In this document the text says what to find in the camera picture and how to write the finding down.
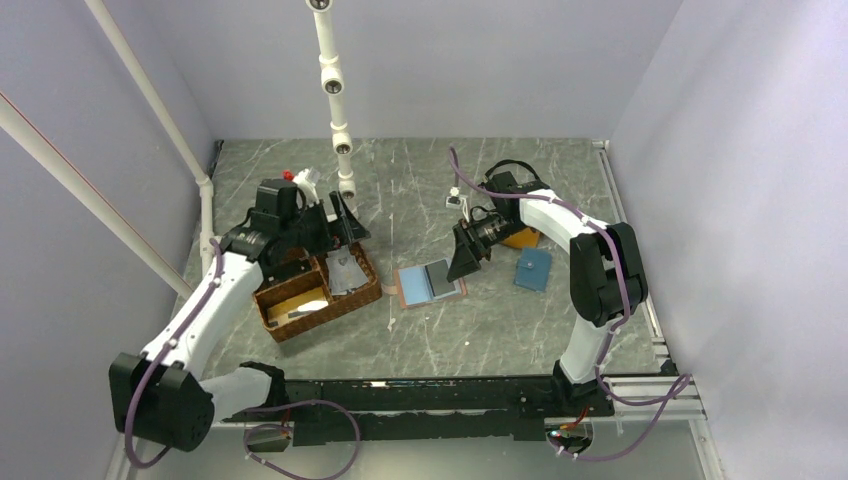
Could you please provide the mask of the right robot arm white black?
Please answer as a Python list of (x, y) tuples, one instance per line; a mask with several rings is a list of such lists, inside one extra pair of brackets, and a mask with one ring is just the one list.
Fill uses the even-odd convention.
[(579, 318), (555, 364), (551, 401), (574, 415), (599, 388), (600, 366), (615, 322), (632, 315), (648, 296), (648, 284), (633, 228), (608, 224), (567, 205), (539, 176), (520, 183), (499, 165), (489, 169), (478, 189), (494, 205), (485, 217), (460, 220), (447, 279), (480, 270), (493, 245), (527, 228), (554, 241), (569, 256), (569, 292)]

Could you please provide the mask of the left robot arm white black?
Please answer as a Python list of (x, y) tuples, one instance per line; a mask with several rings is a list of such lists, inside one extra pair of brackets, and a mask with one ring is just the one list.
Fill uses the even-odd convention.
[(272, 420), (285, 411), (279, 368), (246, 362), (226, 375), (201, 375), (228, 323), (264, 282), (280, 277), (291, 250), (314, 257), (370, 238), (340, 192), (329, 198), (334, 219), (322, 200), (309, 199), (303, 183), (263, 180), (245, 219), (211, 240), (214, 260), (170, 323), (140, 353), (121, 353), (112, 362), (115, 425), (134, 465), (148, 465), (133, 448), (136, 438), (190, 452), (216, 422), (243, 412)]

